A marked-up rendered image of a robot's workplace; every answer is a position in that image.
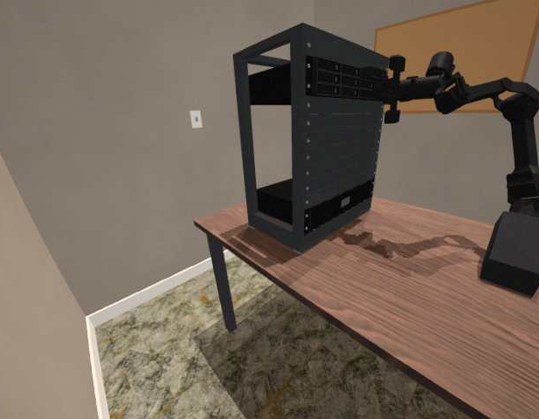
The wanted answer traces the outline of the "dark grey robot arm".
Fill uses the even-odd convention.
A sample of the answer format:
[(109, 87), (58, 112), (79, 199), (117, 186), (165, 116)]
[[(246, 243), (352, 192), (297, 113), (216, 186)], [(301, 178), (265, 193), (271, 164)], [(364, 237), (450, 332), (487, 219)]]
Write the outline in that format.
[[(491, 98), (494, 107), (511, 124), (515, 169), (507, 174), (509, 212), (539, 218), (539, 167), (534, 117), (539, 110), (539, 92), (530, 84), (505, 77), (470, 86), (456, 72), (450, 52), (432, 56), (425, 77), (418, 83), (418, 98), (434, 99), (442, 114), (449, 114), (469, 103)], [(446, 91), (446, 88), (455, 86)], [(499, 94), (516, 93), (505, 100)], [(498, 96), (497, 96), (498, 95)], [(533, 197), (533, 198), (528, 198)], [(525, 198), (525, 199), (522, 199)], [(516, 199), (516, 200), (515, 200)]]

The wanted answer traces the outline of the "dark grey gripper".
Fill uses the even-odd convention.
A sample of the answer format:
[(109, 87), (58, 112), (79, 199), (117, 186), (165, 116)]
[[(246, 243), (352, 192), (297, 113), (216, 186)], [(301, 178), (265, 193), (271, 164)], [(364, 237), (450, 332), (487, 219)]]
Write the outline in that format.
[[(404, 72), (405, 68), (405, 57), (401, 55), (390, 56), (389, 68), (393, 71), (393, 78), (385, 79), (382, 85), (367, 93), (368, 96), (382, 100), (384, 105), (391, 105), (390, 110), (384, 114), (384, 124), (399, 122), (400, 110), (397, 110), (398, 101), (419, 100), (418, 83), (421, 79), (415, 78), (400, 80), (400, 73)], [(391, 90), (391, 94), (380, 93), (389, 90)]]

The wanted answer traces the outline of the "black server rack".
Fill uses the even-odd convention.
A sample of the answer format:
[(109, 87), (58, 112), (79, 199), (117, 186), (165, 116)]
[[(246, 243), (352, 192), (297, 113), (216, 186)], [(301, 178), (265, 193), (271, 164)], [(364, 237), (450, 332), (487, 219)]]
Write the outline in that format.
[[(290, 60), (260, 55), (289, 43)], [(233, 54), (250, 228), (301, 254), (370, 209), (384, 103), (367, 93), (389, 59), (304, 23)], [(272, 100), (291, 105), (258, 104)], [(259, 189), (251, 104), (291, 106), (292, 178)]]

